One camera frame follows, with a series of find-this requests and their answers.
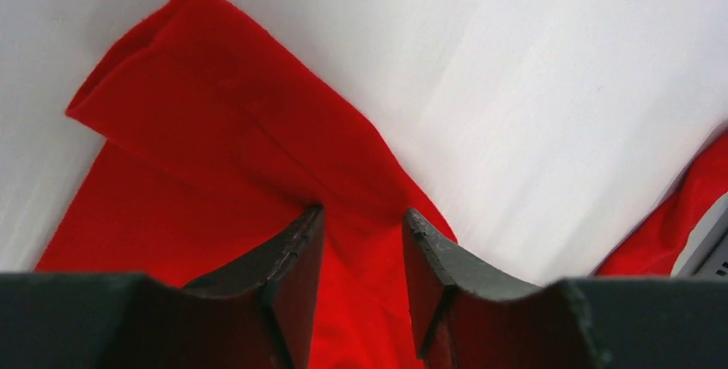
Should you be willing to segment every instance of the red cloth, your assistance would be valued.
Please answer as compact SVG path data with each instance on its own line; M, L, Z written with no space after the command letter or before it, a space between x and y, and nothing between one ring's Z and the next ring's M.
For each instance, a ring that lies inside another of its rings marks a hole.
M422 367L401 220L417 207L450 228L377 130L232 4L172 0L67 113L107 142L37 270L142 270L179 287L323 203L311 368Z
M728 193L728 133L701 153L680 187L602 264L598 275L669 275L703 215Z

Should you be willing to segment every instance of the black object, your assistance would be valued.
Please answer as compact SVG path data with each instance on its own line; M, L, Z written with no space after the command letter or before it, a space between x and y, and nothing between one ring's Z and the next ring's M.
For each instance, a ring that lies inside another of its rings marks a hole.
M541 289L413 209L403 250L413 336L430 369L728 367L723 281L585 278Z
M142 274L0 275L0 368L308 366L323 210L179 290Z

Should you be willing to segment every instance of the red fabric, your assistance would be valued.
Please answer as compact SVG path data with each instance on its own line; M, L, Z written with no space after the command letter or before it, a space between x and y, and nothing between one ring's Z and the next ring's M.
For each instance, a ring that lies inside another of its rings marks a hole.
M728 133L698 156L681 186L612 253L598 275L669 275L690 232L728 193Z
M400 225L454 236L358 111L225 0L172 0L128 32L68 115L107 142L37 270L222 266L326 210L311 368L422 367Z

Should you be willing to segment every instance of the red garment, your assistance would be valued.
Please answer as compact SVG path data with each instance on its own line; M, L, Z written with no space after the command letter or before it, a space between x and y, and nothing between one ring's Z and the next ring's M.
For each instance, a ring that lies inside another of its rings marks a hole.
M68 115L107 138L37 270L176 287L326 210L311 368L422 367L401 221L454 236L374 127L225 0L172 0L106 54Z
M728 133L701 153L681 186L612 253L598 275L669 275L690 232L728 193Z

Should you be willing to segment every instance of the white surface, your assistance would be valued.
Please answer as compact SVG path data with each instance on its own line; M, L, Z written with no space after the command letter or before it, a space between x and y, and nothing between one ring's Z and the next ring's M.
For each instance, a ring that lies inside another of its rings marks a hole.
M33 265L100 146L71 95L165 1L0 0L0 268ZM231 1L534 282L593 270L728 118L728 0Z

